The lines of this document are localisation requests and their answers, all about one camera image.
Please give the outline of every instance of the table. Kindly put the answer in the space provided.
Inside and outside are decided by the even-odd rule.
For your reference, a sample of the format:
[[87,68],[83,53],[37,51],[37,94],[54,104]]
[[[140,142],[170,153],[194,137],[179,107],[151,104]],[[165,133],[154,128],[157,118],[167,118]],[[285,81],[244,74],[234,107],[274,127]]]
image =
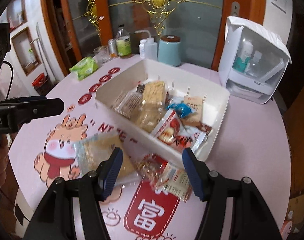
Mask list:
[[[61,98],[64,101],[66,110],[62,115],[33,120],[23,125],[13,142],[9,157],[18,184],[33,210],[46,192],[46,185],[51,184],[57,173],[65,179],[79,175],[74,161],[64,164],[48,158],[50,164],[45,161],[44,152],[49,138],[77,141],[98,131],[115,130],[124,138],[127,152],[149,153],[140,142],[127,135],[126,127],[114,123],[104,108],[96,106],[94,99],[100,84],[139,60],[139,56],[113,59],[81,82],[73,74],[68,75],[48,94],[48,98]],[[215,71],[192,64],[183,64],[181,68],[220,83]],[[281,228],[290,194],[291,164],[285,128],[274,101],[259,105],[231,96],[219,135],[206,163],[211,170],[217,170],[227,178],[252,178]],[[140,221],[140,218],[135,222],[140,211],[134,206],[138,205],[138,201],[145,201],[148,205],[152,199],[158,204],[159,214],[164,215],[157,216],[155,223]],[[74,204],[76,233],[81,240],[84,235],[78,201],[75,200]],[[200,202],[194,194],[184,203],[171,194],[153,192],[146,183],[127,185],[124,189],[116,187],[108,201],[101,205],[112,240],[118,239],[119,234],[126,240],[193,239],[204,208],[205,203]],[[228,199],[221,239],[228,239],[231,213],[232,201]],[[180,227],[182,221],[186,225],[184,228],[189,230]],[[140,223],[140,227],[133,226],[134,222],[136,225]]]

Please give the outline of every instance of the white plastic bin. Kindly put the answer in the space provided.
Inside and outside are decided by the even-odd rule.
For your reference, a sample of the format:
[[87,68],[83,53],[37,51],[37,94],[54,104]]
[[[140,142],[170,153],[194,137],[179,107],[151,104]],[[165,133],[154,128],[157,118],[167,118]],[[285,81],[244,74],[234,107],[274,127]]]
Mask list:
[[151,152],[157,153],[164,159],[183,168],[181,153],[154,138],[111,109],[111,106],[121,92],[135,90],[139,82],[145,83],[146,81],[156,80],[165,81],[167,89],[171,90],[171,94],[185,96],[189,91],[188,95],[192,97],[198,96],[204,98],[206,95],[203,104],[202,122],[212,126],[212,131],[206,142],[195,152],[199,160],[205,161],[219,133],[230,95],[228,90],[220,85],[185,70],[173,68],[170,65],[151,59],[145,59],[102,85],[96,91],[96,100],[110,110],[110,114],[116,123],[123,124],[126,127],[126,132],[138,139]]
[[[232,95],[259,104],[266,103],[291,62],[289,51],[277,34],[246,19],[228,17],[226,31],[219,64],[222,86]],[[256,62],[258,69],[253,76],[248,73],[248,65],[249,60],[254,59],[255,51],[262,55]]]

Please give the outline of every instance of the teal jar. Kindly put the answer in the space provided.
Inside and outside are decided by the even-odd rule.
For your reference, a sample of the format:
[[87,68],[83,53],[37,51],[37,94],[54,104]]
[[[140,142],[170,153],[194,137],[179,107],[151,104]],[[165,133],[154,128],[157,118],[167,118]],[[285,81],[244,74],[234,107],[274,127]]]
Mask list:
[[180,57],[181,38],[174,35],[162,36],[159,42],[159,62],[163,62],[172,66],[181,64]]

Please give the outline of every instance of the blue wrapper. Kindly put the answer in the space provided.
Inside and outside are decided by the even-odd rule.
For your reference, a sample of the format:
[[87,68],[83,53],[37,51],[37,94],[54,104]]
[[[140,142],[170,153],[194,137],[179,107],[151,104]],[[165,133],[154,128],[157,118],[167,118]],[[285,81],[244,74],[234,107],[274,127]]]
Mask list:
[[169,105],[166,109],[170,109],[170,108],[174,109],[180,118],[184,118],[187,115],[195,112],[184,103],[172,104],[172,105]]

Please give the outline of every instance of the screw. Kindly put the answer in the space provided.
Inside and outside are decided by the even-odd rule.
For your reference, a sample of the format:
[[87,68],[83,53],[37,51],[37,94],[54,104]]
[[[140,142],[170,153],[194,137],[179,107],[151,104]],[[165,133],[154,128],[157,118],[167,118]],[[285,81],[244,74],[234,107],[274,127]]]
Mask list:
[[252,182],[252,180],[249,177],[244,177],[243,182],[246,184],[250,184]]
[[58,178],[55,179],[55,183],[56,183],[56,184],[60,184],[60,183],[62,183],[63,181],[64,181],[64,179],[61,178],[61,177],[58,177]]
[[89,176],[90,178],[95,177],[95,176],[96,176],[96,171],[89,171],[88,176]]
[[209,173],[209,175],[211,176],[211,177],[217,177],[219,174],[218,174],[218,172],[217,171],[210,171],[210,173]]

